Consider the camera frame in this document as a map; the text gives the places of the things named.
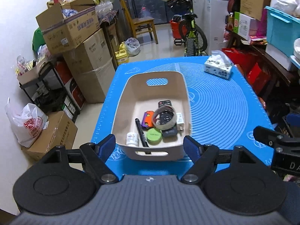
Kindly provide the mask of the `wooden chair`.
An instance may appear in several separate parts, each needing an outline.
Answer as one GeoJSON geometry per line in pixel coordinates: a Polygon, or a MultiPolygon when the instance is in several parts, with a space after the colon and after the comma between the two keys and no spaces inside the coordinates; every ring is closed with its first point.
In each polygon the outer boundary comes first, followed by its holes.
{"type": "Polygon", "coordinates": [[[130,26],[132,35],[135,39],[137,39],[138,35],[147,34],[151,40],[154,40],[156,44],[158,44],[157,32],[154,24],[154,19],[152,17],[142,17],[142,18],[132,18],[125,3],[125,0],[119,0],[121,3],[121,7],[125,18],[130,26]]]}

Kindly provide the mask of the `yellow oil jug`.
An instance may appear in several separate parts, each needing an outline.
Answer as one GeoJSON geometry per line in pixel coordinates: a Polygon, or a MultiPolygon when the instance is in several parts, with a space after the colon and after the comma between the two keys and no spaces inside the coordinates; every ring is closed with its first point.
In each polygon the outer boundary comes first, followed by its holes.
{"type": "Polygon", "coordinates": [[[119,51],[115,52],[115,57],[117,60],[117,64],[125,64],[129,62],[129,55],[127,52],[127,46],[125,42],[122,42],[119,46],[119,51]]]}

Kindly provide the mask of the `teal plastic storage bin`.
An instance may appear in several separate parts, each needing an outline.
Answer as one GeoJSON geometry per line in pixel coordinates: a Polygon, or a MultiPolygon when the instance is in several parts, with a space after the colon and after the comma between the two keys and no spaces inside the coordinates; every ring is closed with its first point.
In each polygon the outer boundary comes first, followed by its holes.
{"type": "Polygon", "coordinates": [[[293,55],[294,41],[299,38],[299,18],[269,6],[265,9],[267,11],[267,43],[290,57],[293,55]]]}

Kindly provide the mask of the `orange purple folding toy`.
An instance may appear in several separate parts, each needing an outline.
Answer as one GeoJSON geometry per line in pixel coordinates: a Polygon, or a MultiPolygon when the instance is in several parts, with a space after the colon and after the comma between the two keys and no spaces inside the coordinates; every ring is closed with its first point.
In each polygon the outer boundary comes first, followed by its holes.
{"type": "Polygon", "coordinates": [[[142,122],[141,122],[141,126],[144,130],[148,130],[148,129],[154,127],[153,122],[152,122],[153,114],[154,114],[154,111],[146,111],[144,113],[142,122]]]}

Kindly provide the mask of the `grey tape roll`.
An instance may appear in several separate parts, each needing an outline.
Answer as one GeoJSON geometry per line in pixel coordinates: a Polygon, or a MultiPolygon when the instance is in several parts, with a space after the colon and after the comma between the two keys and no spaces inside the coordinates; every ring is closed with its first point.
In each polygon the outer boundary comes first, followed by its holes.
{"type": "Polygon", "coordinates": [[[152,123],[158,130],[166,131],[176,125],[177,114],[170,105],[161,106],[154,111],[152,123]]]}

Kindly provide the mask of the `open top cardboard box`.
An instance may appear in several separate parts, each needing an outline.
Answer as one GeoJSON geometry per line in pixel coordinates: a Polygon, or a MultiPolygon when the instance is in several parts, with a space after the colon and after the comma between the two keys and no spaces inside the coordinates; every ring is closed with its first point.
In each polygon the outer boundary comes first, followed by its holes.
{"type": "Polygon", "coordinates": [[[100,28],[93,0],[55,3],[36,20],[51,54],[75,49],[100,28]]]}

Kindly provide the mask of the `floor cardboard box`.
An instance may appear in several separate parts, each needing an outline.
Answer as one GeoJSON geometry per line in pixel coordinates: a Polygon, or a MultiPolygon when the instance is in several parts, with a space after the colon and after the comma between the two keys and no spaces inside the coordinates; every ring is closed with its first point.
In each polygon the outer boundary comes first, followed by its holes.
{"type": "Polygon", "coordinates": [[[65,111],[51,113],[44,129],[30,148],[21,150],[34,160],[40,160],[55,146],[65,146],[72,149],[78,128],[65,111]]]}

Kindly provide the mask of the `white red plastic bag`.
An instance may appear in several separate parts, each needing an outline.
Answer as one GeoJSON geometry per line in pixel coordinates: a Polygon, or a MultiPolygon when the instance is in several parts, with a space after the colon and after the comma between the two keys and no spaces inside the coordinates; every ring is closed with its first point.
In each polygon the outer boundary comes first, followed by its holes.
{"type": "Polygon", "coordinates": [[[32,103],[28,103],[21,112],[17,113],[12,107],[10,98],[4,109],[18,143],[25,148],[30,148],[40,136],[48,116],[32,103]]]}

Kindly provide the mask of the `white usb charger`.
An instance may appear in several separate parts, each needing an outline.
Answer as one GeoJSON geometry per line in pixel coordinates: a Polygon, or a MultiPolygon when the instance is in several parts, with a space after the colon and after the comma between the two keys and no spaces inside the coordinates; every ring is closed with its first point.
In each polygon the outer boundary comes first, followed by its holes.
{"type": "Polygon", "coordinates": [[[185,122],[182,113],[176,113],[176,127],[178,131],[183,131],[185,127],[185,122]]]}

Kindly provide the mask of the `blue silicone baking mat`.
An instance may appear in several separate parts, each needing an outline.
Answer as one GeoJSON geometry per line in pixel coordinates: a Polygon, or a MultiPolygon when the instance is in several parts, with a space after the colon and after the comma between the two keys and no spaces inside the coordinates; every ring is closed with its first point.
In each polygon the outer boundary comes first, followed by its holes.
{"type": "Polygon", "coordinates": [[[225,80],[204,72],[205,56],[173,57],[130,62],[119,66],[109,88],[92,141],[100,142],[111,133],[117,102],[127,80],[136,74],[156,71],[182,73],[188,88],[192,115],[192,137],[201,144],[214,144],[221,149],[243,145],[266,165],[273,151],[257,142],[253,129],[272,124],[260,101],[237,69],[225,80]]]}

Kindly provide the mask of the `white tissue box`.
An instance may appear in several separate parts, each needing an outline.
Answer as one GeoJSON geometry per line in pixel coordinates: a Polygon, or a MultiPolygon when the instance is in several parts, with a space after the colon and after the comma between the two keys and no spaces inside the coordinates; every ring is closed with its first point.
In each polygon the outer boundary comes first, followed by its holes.
{"type": "Polygon", "coordinates": [[[228,80],[234,64],[229,57],[220,50],[211,52],[211,56],[204,63],[206,73],[228,80]]]}

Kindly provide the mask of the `beige plastic storage bin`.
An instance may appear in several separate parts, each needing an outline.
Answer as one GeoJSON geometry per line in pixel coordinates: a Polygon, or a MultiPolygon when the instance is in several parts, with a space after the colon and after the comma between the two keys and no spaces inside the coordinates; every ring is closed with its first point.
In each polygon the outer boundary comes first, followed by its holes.
{"type": "Polygon", "coordinates": [[[184,157],[183,139],[192,130],[188,89],[181,73],[131,76],[117,104],[112,133],[127,157],[175,161],[184,157]]]}

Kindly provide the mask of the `red gift bag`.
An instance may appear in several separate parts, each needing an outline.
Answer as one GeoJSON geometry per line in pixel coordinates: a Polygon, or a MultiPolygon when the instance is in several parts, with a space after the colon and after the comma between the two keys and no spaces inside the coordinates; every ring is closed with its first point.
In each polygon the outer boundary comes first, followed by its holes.
{"type": "Polygon", "coordinates": [[[246,77],[247,82],[257,95],[262,91],[266,83],[269,82],[269,79],[269,75],[260,69],[258,63],[255,63],[246,77]]]}

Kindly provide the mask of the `green black bicycle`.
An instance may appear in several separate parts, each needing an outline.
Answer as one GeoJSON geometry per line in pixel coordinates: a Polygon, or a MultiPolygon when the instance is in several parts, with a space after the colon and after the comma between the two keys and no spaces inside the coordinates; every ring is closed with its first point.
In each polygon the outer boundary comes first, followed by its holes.
{"type": "Polygon", "coordinates": [[[184,56],[202,56],[207,49],[207,38],[196,24],[192,0],[161,0],[174,13],[170,20],[174,44],[184,45],[184,56]]]}

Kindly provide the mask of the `large stacked cardboard box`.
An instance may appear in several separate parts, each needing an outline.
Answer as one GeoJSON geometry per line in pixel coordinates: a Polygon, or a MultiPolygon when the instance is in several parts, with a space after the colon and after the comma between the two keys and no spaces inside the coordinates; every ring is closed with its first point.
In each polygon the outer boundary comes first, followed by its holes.
{"type": "Polygon", "coordinates": [[[85,100],[90,104],[103,103],[116,72],[103,30],[64,52],[63,57],[85,100]]]}

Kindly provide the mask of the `black plastic crate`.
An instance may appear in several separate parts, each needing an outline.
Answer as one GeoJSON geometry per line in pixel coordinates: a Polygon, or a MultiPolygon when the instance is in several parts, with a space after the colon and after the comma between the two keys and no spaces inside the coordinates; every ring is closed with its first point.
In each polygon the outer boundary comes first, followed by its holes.
{"type": "Polygon", "coordinates": [[[299,138],[299,114],[289,113],[284,116],[278,127],[282,133],[288,135],[289,137],[299,138]]]}

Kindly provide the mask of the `black metal shelf rack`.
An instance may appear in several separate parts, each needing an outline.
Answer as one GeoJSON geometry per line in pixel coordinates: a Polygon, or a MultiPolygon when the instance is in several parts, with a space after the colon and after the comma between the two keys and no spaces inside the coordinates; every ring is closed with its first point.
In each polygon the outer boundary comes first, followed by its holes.
{"type": "Polygon", "coordinates": [[[85,103],[75,79],[64,61],[49,61],[37,79],[19,87],[44,113],[65,111],[76,121],[85,103]]]}

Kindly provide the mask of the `dark wooden side table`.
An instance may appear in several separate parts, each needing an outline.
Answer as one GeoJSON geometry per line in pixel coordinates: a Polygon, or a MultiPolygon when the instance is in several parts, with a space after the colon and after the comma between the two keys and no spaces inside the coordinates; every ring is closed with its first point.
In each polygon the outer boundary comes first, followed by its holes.
{"type": "Polygon", "coordinates": [[[231,39],[229,47],[245,49],[258,55],[258,65],[270,80],[258,94],[269,111],[276,110],[285,104],[299,107],[299,75],[296,71],[287,71],[282,65],[266,53],[262,45],[245,45],[242,37],[233,31],[226,30],[231,39]]]}

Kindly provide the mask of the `white pill bottle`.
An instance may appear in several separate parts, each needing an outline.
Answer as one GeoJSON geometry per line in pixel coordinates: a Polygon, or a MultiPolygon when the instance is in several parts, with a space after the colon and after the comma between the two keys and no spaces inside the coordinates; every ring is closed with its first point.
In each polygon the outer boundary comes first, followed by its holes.
{"type": "Polygon", "coordinates": [[[135,132],[128,132],[126,135],[126,145],[127,146],[139,146],[139,137],[135,132]]]}

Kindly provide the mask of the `black marker pen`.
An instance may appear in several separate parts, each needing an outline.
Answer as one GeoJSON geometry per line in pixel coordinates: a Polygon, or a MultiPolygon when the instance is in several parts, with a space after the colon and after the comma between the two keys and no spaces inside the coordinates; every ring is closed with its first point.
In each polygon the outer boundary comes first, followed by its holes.
{"type": "Polygon", "coordinates": [[[147,144],[144,132],[141,128],[140,120],[138,118],[135,119],[135,124],[136,124],[137,130],[138,130],[138,134],[139,134],[142,146],[143,147],[149,147],[148,144],[147,144]]]}

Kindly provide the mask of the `green white carton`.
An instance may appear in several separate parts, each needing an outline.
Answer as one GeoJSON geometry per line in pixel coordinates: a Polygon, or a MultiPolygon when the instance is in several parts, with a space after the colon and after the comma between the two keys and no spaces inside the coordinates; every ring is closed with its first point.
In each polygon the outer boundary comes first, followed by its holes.
{"type": "Polygon", "coordinates": [[[243,13],[234,12],[233,32],[245,40],[249,39],[251,17],[243,13]]]}

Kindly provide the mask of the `white refrigerator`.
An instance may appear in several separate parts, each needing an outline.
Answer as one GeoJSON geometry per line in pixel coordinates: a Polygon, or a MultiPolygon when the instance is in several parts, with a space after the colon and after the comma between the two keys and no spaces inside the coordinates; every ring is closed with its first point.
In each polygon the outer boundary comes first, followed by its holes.
{"type": "Polygon", "coordinates": [[[197,15],[196,24],[207,38],[205,52],[208,55],[228,45],[228,41],[224,39],[228,2],[229,0],[193,0],[193,11],[197,15]]]}

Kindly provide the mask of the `green round tin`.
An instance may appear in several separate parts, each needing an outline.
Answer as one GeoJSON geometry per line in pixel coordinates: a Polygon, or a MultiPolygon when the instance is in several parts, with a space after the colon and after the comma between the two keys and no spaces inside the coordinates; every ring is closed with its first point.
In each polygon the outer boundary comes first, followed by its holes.
{"type": "Polygon", "coordinates": [[[150,128],[146,134],[147,142],[151,145],[157,145],[162,140],[162,132],[156,128],[150,128]]]}

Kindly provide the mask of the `black remote control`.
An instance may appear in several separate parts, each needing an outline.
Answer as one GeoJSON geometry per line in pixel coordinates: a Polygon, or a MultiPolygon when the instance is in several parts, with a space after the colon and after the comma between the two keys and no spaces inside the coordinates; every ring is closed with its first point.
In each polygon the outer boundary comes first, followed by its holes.
{"type": "MultiPolygon", "coordinates": [[[[162,100],[162,101],[158,102],[159,108],[162,106],[171,106],[171,105],[172,105],[172,103],[170,100],[162,100]]],[[[160,123],[165,124],[165,123],[169,122],[173,116],[174,116],[174,112],[172,110],[169,110],[169,109],[165,110],[164,112],[160,113],[160,115],[159,115],[160,123]]],[[[176,135],[177,135],[176,124],[172,128],[162,131],[163,139],[175,137],[176,135]]]]}

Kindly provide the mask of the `small box on rack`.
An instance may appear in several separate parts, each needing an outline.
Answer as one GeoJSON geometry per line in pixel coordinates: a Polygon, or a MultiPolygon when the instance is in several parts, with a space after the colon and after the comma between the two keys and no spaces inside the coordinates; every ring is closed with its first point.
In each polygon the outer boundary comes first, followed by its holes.
{"type": "Polygon", "coordinates": [[[48,63],[47,57],[42,57],[39,60],[32,60],[29,62],[29,66],[31,69],[22,73],[20,76],[17,76],[17,80],[20,84],[26,84],[34,79],[37,79],[39,73],[41,73],[42,69],[48,63]]]}

